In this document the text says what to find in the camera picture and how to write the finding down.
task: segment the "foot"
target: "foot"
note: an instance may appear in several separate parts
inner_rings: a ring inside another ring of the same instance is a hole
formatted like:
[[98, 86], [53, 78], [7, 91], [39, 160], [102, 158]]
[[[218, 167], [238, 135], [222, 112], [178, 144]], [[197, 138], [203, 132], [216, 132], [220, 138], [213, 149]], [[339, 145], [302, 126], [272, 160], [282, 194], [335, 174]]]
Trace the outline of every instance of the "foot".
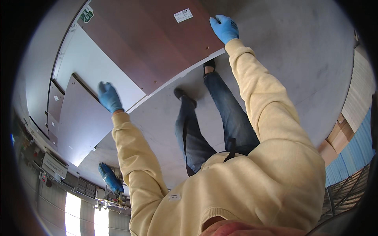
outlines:
[[175, 96], [177, 97], [178, 100], [182, 101], [182, 97], [183, 96], [186, 96], [187, 98], [189, 98], [189, 100], [192, 102], [192, 104], [194, 105], [194, 108], [197, 107], [197, 102], [192, 99], [191, 97], [189, 97], [186, 92], [184, 90], [182, 90], [181, 88], [175, 88], [175, 90], [173, 90], [173, 93], [175, 94]]
[[205, 75], [207, 75], [207, 74], [209, 74], [210, 72], [213, 72], [213, 71], [215, 71], [214, 59], [211, 59], [210, 61], [205, 62], [203, 64], [203, 77], [205, 77]]

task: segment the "white tag on sweatshirt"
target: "white tag on sweatshirt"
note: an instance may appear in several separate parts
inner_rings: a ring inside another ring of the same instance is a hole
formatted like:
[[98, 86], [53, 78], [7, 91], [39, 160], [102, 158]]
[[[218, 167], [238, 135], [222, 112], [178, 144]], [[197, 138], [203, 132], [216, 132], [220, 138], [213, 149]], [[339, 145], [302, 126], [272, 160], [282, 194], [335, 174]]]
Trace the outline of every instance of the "white tag on sweatshirt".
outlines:
[[180, 194], [179, 194], [179, 193], [176, 193], [176, 194], [168, 194], [168, 199], [169, 199], [169, 201], [177, 201], [177, 200], [180, 200], [181, 197], [180, 197]]
[[180, 11], [176, 14], [173, 14], [173, 16], [175, 17], [177, 23], [180, 23], [181, 21], [184, 21], [184, 20], [187, 20], [189, 18], [192, 18], [193, 15], [192, 13], [190, 12], [189, 8], [183, 10], [183, 11]]

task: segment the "barcode label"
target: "barcode label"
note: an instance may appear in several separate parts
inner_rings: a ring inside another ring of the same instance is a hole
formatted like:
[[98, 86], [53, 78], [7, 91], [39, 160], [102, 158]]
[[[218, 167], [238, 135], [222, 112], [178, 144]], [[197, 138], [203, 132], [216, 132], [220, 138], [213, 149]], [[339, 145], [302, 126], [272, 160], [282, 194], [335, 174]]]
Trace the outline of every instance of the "barcode label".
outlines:
[[184, 21], [184, 20], [187, 20], [187, 19], [193, 17], [193, 15], [190, 12], [189, 8], [185, 9], [183, 11], [180, 11], [180, 12], [178, 12], [176, 14], [173, 14], [173, 16], [175, 17], [177, 23], [180, 23], [181, 21]]

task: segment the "person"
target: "person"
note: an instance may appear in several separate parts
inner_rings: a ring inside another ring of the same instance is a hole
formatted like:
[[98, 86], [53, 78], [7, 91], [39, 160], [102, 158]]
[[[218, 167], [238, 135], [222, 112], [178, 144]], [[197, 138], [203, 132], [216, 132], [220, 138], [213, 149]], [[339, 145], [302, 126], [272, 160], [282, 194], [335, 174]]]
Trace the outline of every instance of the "person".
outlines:
[[223, 15], [210, 24], [225, 44], [246, 113], [215, 63], [204, 64], [207, 86], [223, 121], [226, 151], [203, 138], [196, 101], [176, 89], [181, 109], [175, 124], [188, 174], [168, 191], [157, 158], [131, 124], [115, 88], [99, 84], [99, 101], [113, 113], [113, 138], [130, 190], [132, 235], [305, 235], [320, 218], [325, 165], [299, 124], [284, 86], [239, 39]]

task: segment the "concrete floor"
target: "concrete floor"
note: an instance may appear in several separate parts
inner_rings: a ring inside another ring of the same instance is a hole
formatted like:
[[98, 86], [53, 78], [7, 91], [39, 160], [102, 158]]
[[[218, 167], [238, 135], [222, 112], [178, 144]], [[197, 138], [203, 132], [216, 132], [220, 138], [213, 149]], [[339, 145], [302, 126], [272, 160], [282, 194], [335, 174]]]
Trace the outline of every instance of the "concrete floor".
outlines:
[[[211, 15], [224, 14], [235, 20], [244, 44], [255, 51], [257, 59], [287, 88], [302, 127], [317, 147], [328, 136], [341, 112], [353, 67], [353, 27], [336, 3], [331, 0], [201, 2]], [[215, 61], [217, 71], [245, 109], [228, 55], [223, 54]], [[174, 135], [180, 109], [180, 101], [173, 95], [176, 86], [198, 100], [196, 114], [209, 144], [217, 151], [225, 148], [222, 121], [203, 84], [202, 74], [202, 67], [194, 69], [130, 114], [133, 124], [141, 129], [156, 154], [168, 188], [187, 178]], [[97, 171], [100, 161], [118, 166], [110, 133], [79, 165], [82, 177], [104, 185]]]

